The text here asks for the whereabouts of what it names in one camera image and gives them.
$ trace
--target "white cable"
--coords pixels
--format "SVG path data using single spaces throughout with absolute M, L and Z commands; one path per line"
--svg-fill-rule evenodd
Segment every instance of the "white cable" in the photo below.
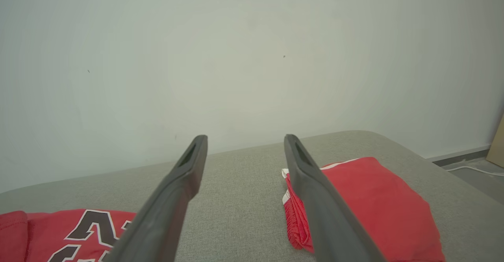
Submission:
M 475 167 L 468 167 L 467 165 L 464 165 L 463 167 L 456 167 L 454 169 L 450 169 L 450 170 L 446 170 L 446 171 L 456 171 L 456 170 L 459 170 L 459 169 L 471 169 L 471 170 L 479 171 L 479 172 L 490 174 L 490 175 L 504 176 L 504 173 L 492 173 L 492 172 L 488 172 L 488 171 L 483 171 L 483 170 L 477 169 Z

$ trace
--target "baseboard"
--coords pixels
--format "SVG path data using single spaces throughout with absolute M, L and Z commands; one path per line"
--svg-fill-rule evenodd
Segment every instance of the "baseboard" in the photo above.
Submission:
M 427 160 L 429 162 L 437 162 L 439 160 L 446 160 L 448 158 L 455 158 L 457 156 L 464 156 L 465 154 L 473 154 L 475 152 L 480 152 L 480 151 L 484 151 L 484 150 L 488 150 L 488 149 L 490 149 L 490 144 L 484 145 L 482 147 L 473 148 L 473 149 L 452 152 L 450 154 L 443 154 L 441 156 L 434 156 L 433 158 L 427 158 Z

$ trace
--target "gray floor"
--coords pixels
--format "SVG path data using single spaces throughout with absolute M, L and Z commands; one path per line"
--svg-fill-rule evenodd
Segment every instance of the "gray floor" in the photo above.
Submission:
M 441 168 L 449 170 L 463 165 L 493 173 L 504 173 L 504 168 L 486 161 L 485 158 L 462 161 L 451 165 L 445 165 Z M 504 204 L 504 177 L 488 175 L 470 169 L 460 169 L 450 173 L 476 187 L 478 190 L 492 197 L 497 202 Z

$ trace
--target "dark baseboard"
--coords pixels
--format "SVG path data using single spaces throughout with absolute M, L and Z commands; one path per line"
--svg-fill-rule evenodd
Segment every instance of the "dark baseboard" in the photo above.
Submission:
M 454 163 L 461 162 L 463 160 L 474 160 L 475 158 L 486 158 L 489 149 L 472 152 L 471 154 L 463 154 L 461 156 L 454 156 L 453 158 L 445 158 L 444 160 L 436 160 L 434 163 L 439 167 L 444 167 L 445 165 L 451 165 Z

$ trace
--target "red cloth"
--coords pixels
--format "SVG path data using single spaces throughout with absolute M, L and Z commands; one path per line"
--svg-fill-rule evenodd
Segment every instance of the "red cloth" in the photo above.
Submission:
M 101 262 L 135 213 L 65 210 L 0 215 L 0 261 Z
M 429 204 L 375 158 L 358 158 L 322 167 L 360 223 L 389 261 L 445 261 Z M 313 253 L 301 199 L 282 170 L 287 236 L 294 248 Z

